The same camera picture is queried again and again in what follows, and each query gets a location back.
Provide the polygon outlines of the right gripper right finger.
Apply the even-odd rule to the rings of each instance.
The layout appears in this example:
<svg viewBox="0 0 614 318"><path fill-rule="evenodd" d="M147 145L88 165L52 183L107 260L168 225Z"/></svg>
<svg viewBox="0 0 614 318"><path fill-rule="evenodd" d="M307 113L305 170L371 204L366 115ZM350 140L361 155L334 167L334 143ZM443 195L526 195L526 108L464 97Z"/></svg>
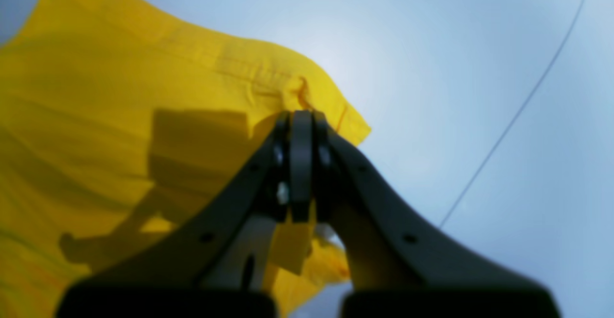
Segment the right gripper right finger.
<svg viewBox="0 0 614 318"><path fill-rule="evenodd" d="M558 318L541 284L480 256L412 209L314 112L318 221L346 248L354 291L342 318Z"/></svg>

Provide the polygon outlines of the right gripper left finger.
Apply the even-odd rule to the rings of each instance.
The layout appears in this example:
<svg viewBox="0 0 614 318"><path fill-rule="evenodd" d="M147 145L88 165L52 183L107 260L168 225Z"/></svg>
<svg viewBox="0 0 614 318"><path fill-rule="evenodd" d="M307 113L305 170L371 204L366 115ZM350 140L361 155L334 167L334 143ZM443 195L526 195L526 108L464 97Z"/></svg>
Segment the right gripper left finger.
<svg viewBox="0 0 614 318"><path fill-rule="evenodd" d="M73 285L58 318L276 318L262 289L289 113L214 200L162 241Z"/></svg>

